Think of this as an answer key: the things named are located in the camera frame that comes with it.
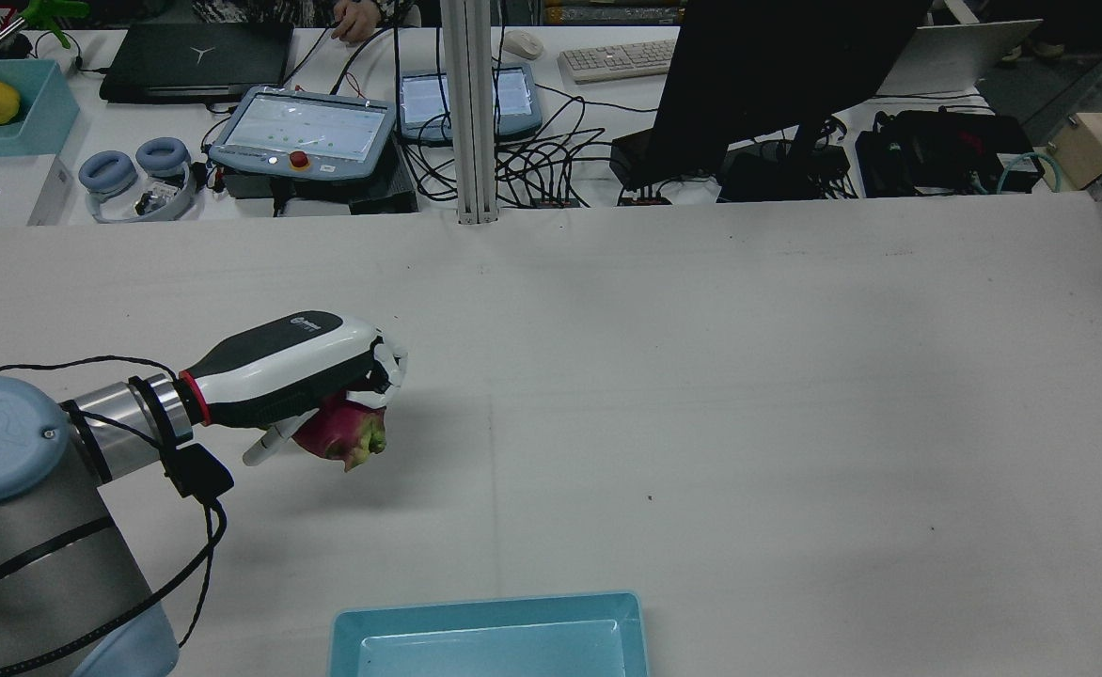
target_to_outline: robotic arm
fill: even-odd
[[[117,623],[151,588],[97,487],[161,460],[181,494],[202,497],[199,469],[215,498],[228,472],[202,447],[177,449],[194,425],[267,428],[247,452],[259,463],[329,395],[383,407],[406,363],[375,326],[311,311],[231,335],[177,380],[134,377],[54,404],[0,377],[0,677],[171,673],[179,652],[159,603]]]

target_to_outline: white keyboard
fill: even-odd
[[[560,52],[560,66],[576,85],[666,74],[672,61],[672,50],[676,50],[676,40],[564,50]]]

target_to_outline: desk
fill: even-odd
[[[542,85],[554,86],[568,94],[584,96],[586,99],[599,99],[623,104],[634,108],[655,108],[659,103],[660,90],[663,88],[663,77],[644,77],[626,80],[597,83],[597,85],[576,86],[573,82],[565,83],[555,56],[563,50],[572,47],[598,46],[625,42],[644,42],[644,40],[662,40],[676,34],[676,28],[658,26],[605,26],[605,28],[529,28],[547,44],[547,53],[532,61],[534,80]],[[292,63],[296,63],[314,40],[322,33],[315,29],[298,30],[296,40],[292,44]],[[99,67],[111,63],[112,56],[120,46],[125,31],[74,31],[84,47],[84,61],[87,67]],[[494,46],[499,42],[499,29],[494,31]],[[400,64],[404,69],[432,68],[434,66],[434,30],[407,29],[400,32]],[[73,52],[61,50],[52,39],[43,40],[42,55],[55,57],[66,68]],[[341,72],[352,47],[341,42],[329,42],[316,51],[298,76],[294,85],[313,92],[328,92]],[[505,54],[506,61],[517,60]],[[363,84],[363,90],[370,98],[395,99],[393,57],[391,35],[383,35],[370,44],[356,61],[353,73]],[[99,98],[99,83],[102,76],[98,74],[71,74],[68,82],[74,97],[78,100],[80,111],[75,121],[74,131],[67,138],[61,157],[72,171],[77,171],[84,160],[100,150],[125,150],[132,154],[134,150],[149,138],[179,137],[191,149],[193,158],[202,158],[199,146],[202,135],[219,117],[204,110],[202,105],[172,106],[134,106],[108,104]],[[344,86],[342,92],[349,93]],[[563,96],[549,90],[540,90],[543,117],[548,118],[559,110],[565,101]],[[860,130],[873,127],[876,111],[897,112],[905,108],[933,108],[939,101],[909,101],[889,99],[887,103],[868,101],[852,110],[839,112],[849,123],[849,133],[843,146],[852,153],[855,135]],[[551,125],[548,133],[568,132],[573,128],[577,117],[577,105],[572,110],[560,116]],[[625,133],[649,128],[655,120],[653,115],[638,115],[616,110],[616,108],[590,106],[586,108],[585,128],[606,128],[603,140],[623,137]],[[606,149],[597,149],[593,154],[607,155]],[[431,157],[450,159],[449,150],[432,150]],[[860,185],[860,168],[853,162],[853,183]],[[608,170],[607,163],[579,163],[573,171],[573,186],[581,192],[588,204],[594,206],[612,206],[618,195],[619,185]],[[666,195],[676,204],[713,204],[719,194],[717,185],[694,183],[689,185],[671,184],[666,189]],[[65,212],[65,223],[91,223],[83,201],[84,190],[74,185]],[[439,204],[422,198],[421,208],[453,208],[453,202]],[[293,201],[288,207],[289,215],[339,215],[346,214],[345,206],[326,204],[326,202]],[[215,195],[204,192],[197,206],[185,215],[185,221],[195,219],[233,219],[246,217],[264,217],[271,215],[271,201],[235,201],[226,195]]]
[[[310,308],[412,351],[388,451],[198,431],[238,485],[181,676],[320,676],[345,608],[616,588],[657,677],[1102,676],[1085,194],[0,230],[0,363],[182,367]],[[154,470],[104,493],[152,583],[202,544]]]

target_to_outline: monitor stand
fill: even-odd
[[[719,172],[719,202],[818,201],[817,176],[847,171],[847,154],[839,146],[817,150],[819,123],[800,125],[788,144],[765,141],[731,150]]]

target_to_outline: pink dragon fruit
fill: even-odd
[[[292,441],[315,456],[337,459],[345,472],[383,451],[383,412],[349,402],[345,393],[323,399],[322,407],[302,425]]]

